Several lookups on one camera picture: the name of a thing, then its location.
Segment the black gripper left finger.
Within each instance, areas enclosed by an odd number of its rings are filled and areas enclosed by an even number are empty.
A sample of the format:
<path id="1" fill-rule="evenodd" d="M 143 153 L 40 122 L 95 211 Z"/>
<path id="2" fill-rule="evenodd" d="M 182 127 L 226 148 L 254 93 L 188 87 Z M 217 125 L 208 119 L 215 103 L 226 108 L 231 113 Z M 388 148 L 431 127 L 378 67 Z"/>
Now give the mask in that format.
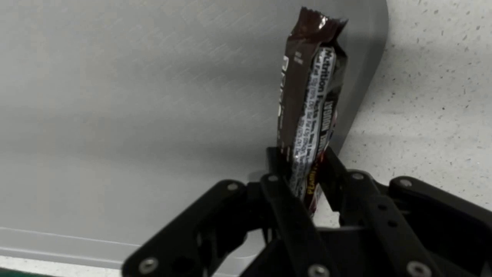
<path id="1" fill-rule="evenodd" d="M 122 277 L 212 277 L 248 234 L 265 248 L 240 277 L 334 277 L 334 259 L 271 148 L 268 174 L 248 185 L 221 180 L 154 234 L 122 267 Z"/>

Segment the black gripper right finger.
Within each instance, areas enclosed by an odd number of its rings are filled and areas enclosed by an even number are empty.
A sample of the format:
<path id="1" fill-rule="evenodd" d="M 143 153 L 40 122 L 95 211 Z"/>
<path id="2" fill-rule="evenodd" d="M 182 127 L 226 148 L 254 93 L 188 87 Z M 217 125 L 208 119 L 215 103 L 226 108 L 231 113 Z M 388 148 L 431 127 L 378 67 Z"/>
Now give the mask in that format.
<path id="1" fill-rule="evenodd" d="M 409 176 L 381 185 L 334 151 L 320 179 L 340 234 L 378 250 L 378 277 L 491 277 L 492 211 Z"/>

